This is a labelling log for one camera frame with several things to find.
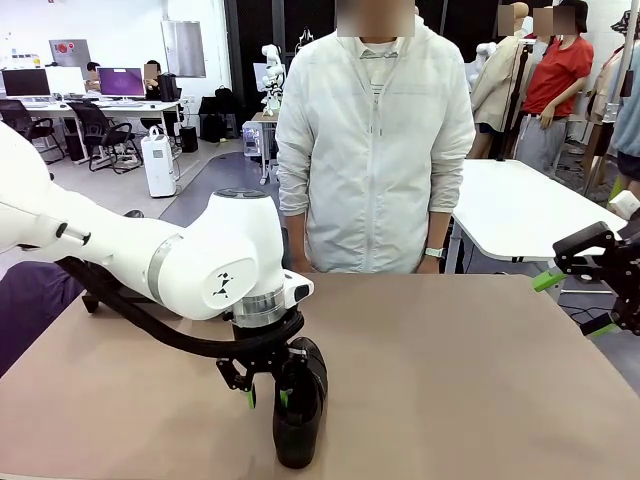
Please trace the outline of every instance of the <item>beige coat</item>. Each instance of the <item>beige coat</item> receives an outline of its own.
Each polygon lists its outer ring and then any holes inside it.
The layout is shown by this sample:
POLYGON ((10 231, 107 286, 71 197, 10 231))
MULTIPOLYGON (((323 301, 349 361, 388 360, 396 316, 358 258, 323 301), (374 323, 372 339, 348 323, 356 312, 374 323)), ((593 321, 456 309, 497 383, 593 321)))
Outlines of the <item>beige coat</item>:
MULTIPOLYGON (((498 44, 496 53, 487 60, 482 72, 480 72, 471 92, 475 123, 488 123, 494 130, 504 132, 509 99, 515 87, 515 79, 520 66, 522 48, 519 48, 518 41, 524 37, 524 34, 525 31, 520 30, 514 36, 502 40, 498 44)), ((531 55, 529 55, 523 78, 528 78, 530 67, 531 55)), ((523 82, 518 105, 524 98, 525 87, 525 82, 523 82)))
MULTIPOLYGON (((636 40, 636 47, 640 45, 640 40, 636 40)), ((604 117, 605 110, 607 109, 607 103, 609 102, 609 94, 611 93, 612 83, 616 81, 616 73, 619 70, 620 62, 622 61, 623 50, 616 53, 609 63, 602 67, 602 71, 596 83, 593 86, 592 92, 596 96, 593 101, 593 107, 591 107, 591 116, 589 120, 591 122, 601 124, 602 117, 604 117)))

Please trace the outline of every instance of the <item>computer monitor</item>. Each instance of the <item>computer monitor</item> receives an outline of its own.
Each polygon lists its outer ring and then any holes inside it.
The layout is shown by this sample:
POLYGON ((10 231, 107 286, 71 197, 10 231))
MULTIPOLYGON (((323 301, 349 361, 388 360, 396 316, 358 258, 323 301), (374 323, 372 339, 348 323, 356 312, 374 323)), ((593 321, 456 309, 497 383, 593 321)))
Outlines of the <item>computer monitor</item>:
POLYGON ((51 95, 47 72, 43 68, 4 70, 2 79, 7 97, 48 97, 51 95))
POLYGON ((144 97, 140 68, 98 68, 100 91, 114 97, 144 97))
POLYGON ((70 95, 72 93, 84 94, 84 77, 80 67, 48 67, 47 80, 51 93, 70 95))

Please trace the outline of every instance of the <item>white jacket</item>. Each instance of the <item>white jacket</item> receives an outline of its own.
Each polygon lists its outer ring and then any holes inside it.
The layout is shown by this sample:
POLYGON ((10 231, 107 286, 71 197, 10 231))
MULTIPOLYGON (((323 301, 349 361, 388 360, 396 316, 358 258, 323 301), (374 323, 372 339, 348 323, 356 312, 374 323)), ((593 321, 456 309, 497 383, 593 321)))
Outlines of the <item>white jacket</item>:
POLYGON ((452 212, 475 131, 460 51, 416 17, 374 103, 359 39, 305 46, 285 84, 276 139, 280 208, 307 213, 321 272, 410 273, 429 212, 452 212))

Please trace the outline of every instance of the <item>gray pants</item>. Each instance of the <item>gray pants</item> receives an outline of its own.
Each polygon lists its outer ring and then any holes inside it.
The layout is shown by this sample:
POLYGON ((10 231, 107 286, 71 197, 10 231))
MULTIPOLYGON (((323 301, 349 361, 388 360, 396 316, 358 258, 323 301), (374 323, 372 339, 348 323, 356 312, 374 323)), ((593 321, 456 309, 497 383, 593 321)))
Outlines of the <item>gray pants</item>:
POLYGON ((549 128, 543 130, 539 117, 527 115, 520 125, 515 158, 541 173, 552 173, 566 136, 566 118, 554 120, 549 128))

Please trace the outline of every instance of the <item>white table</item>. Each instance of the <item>white table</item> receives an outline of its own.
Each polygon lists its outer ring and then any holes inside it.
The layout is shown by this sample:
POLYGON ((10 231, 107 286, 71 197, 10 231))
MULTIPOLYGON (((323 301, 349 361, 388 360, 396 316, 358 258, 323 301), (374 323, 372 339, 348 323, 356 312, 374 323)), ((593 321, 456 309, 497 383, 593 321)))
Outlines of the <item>white table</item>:
MULTIPOLYGON (((617 232, 627 222, 516 160, 467 160, 460 202, 454 211, 447 273, 454 273, 461 231, 487 257, 546 262, 553 244, 605 222, 617 232)), ((585 253, 598 253, 591 249, 585 253)))
MULTIPOLYGON (((164 112, 169 110, 176 111, 176 115, 180 118, 180 109, 178 106, 180 102, 141 102, 142 105, 139 107, 127 107, 127 106, 110 106, 110 107, 100 107, 102 113, 105 114, 108 118, 114 117, 127 117, 127 118, 157 118, 162 121, 162 128, 164 132, 167 132, 167 125, 164 121, 164 112)), ((80 145, 82 147, 82 153, 84 154, 84 159, 79 163, 83 163, 89 160, 89 155, 87 153, 87 147, 82 142, 82 137, 80 132, 82 131, 80 127, 80 122, 78 117, 76 117, 75 113, 67 105, 66 102, 56 102, 51 105, 47 105, 42 108, 33 108, 31 106, 26 107, 29 114, 33 117, 37 118, 73 118, 76 122, 76 127, 78 129, 78 135, 80 136, 80 145)))

